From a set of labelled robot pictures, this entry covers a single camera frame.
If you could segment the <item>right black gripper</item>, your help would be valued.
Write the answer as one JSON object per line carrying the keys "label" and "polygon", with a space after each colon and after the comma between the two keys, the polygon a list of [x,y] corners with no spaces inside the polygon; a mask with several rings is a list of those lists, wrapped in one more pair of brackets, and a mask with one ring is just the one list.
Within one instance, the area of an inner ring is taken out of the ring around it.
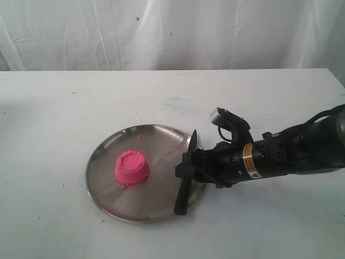
{"label": "right black gripper", "polygon": [[255,179],[254,143],[235,145],[220,142],[213,149],[195,149],[182,154],[175,177],[200,183],[213,183],[218,188],[230,188],[239,182]]}

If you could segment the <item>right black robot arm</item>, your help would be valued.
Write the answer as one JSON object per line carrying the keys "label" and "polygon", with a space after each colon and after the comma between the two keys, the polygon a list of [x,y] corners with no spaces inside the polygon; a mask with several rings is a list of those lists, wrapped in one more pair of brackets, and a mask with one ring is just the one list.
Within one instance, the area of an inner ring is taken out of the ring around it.
{"label": "right black robot arm", "polygon": [[244,181],[344,168],[344,105],[281,132],[265,132],[259,141],[253,140],[246,120],[226,109],[216,108],[211,122],[232,138],[223,138],[210,150],[183,153],[176,177],[229,188]]}

